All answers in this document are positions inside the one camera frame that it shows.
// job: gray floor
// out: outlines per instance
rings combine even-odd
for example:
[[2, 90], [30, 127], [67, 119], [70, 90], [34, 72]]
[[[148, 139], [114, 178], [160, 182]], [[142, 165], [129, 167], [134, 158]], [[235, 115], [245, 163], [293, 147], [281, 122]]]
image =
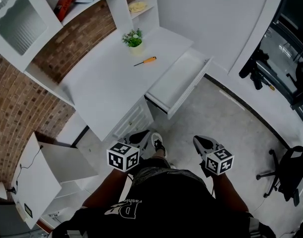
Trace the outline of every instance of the gray floor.
[[[254, 211], [263, 202], [263, 194], [272, 182], [272, 178], [257, 181], [255, 176], [272, 169], [272, 156], [268, 154], [268, 150], [273, 148], [282, 156], [283, 146], [256, 117], [226, 98], [219, 90], [203, 78], [171, 120], [167, 120], [166, 115], [150, 106], [155, 120], [152, 127], [163, 136], [164, 146], [169, 152], [168, 160], [177, 168], [188, 169], [201, 177], [211, 191], [212, 179], [207, 179], [203, 174], [199, 166], [201, 158], [192, 140], [194, 135], [215, 138], [235, 155], [233, 169], [227, 176], [250, 212], [269, 225], [277, 237], [296, 230], [303, 219], [303, 200], [295, 207], [291, 200], [285, 201], [283, 194], [273, 192]], [[77, 145], [98, 171], [98, 185], [111, 171], [106, 164], [106, 148], [109, 144], [110, 142], [101, 142], [89, 130]], [[147, 158], [151, 154], [152, 148], [149, 146], [143, 157]], [[122, 198], [126, 196], [129, 186], [128, 180]]]

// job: office chair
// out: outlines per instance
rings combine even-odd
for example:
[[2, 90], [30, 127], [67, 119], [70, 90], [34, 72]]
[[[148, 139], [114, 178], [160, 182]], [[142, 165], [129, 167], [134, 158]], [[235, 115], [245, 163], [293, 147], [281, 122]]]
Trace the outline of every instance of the office chair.
[[[302, 153], [299, 157], [291, 158], [294, 152]], [[285, 200], [288, 201], [290, 198], [294, 199], [294, 205], [299, 204], [299, 191], [297, 189], [300, 181], [303, 178], [303, 147], [295, 146], [289, 148], [285, 155], [282, 157], [280, 163], [278, 162], [276, 153], [274, 150], [270, 150], [269, 154], [273, 156], [275, 163], [275, 171], [257, 175], [256, 179], [259, 180], [262, 177], [275, 176], [274, 181], [268, 193], [264, 194], [264, 198], [267, 198], [273, 190], [284, 194]], [[280, 186], [277, 188], [277, 181], [279, 179]]]

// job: white sneaker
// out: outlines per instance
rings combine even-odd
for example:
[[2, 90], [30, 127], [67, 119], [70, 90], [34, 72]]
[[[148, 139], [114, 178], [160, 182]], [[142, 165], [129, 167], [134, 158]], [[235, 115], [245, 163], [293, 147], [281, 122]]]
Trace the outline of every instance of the white sneaker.
[[151, 143], [153, 147], [155, 148], [155, 151], [157, 152], [159, 149], [162, 149], [164, 151], [164, 157], [167, 158], [167, 151], [165, 147], [162, 145], [162, 137], [159, 133], [154, 132], [151, 135]]

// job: open drawer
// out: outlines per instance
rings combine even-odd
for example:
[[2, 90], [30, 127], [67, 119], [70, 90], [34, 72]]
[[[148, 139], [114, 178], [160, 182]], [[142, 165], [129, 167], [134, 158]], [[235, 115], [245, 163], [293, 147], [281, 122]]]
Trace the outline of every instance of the open drawer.
[[211, 61], [212, 58], [189, 48], [148, 90], [146, 99], [171, 119], [202, 79]]

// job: small plant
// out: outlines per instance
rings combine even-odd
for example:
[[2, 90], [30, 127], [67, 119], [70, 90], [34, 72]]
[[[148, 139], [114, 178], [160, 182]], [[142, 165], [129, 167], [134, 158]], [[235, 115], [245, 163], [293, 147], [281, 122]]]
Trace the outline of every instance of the small plant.
[[132, 30], [130, 33], [123, 35], [122, 41], [129, 47], [137, 47], [142, 43], [142, 31], [139, 28], [137, 31]]

